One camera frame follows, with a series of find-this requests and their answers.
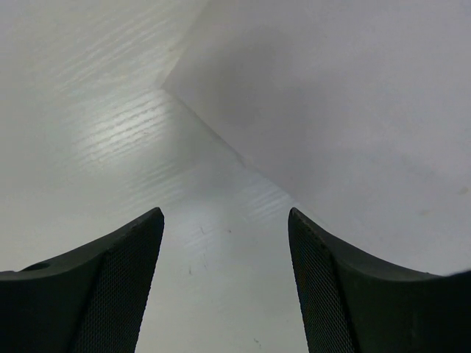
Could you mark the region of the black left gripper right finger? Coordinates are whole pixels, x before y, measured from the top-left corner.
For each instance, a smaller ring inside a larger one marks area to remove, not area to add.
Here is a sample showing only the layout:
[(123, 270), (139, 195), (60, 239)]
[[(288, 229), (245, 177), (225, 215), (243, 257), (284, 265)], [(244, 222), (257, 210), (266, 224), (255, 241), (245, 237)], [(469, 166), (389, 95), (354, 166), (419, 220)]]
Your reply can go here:
[(288, 241), (310, 352), (468, 352), (470, 273), (437, 276), (372, 256), (298, 209)]

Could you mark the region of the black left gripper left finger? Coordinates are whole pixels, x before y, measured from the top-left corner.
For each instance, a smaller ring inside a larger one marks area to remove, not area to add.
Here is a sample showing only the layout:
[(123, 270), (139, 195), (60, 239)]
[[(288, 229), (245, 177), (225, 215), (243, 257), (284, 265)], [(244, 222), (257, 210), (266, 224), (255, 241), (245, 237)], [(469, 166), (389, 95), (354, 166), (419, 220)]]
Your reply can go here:
[(2, 352), (134, 352), (163, 238), (156, 207), (90, 243), (1, 273)]

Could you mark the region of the white tank top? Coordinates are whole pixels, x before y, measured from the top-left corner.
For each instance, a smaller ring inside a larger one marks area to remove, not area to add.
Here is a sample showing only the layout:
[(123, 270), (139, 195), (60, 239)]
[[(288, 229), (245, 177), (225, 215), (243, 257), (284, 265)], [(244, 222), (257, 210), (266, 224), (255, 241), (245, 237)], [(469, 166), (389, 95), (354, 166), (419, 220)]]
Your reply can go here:
[(468, 1), (212, 1), (163, 87), (334, 235), (470, 268)]

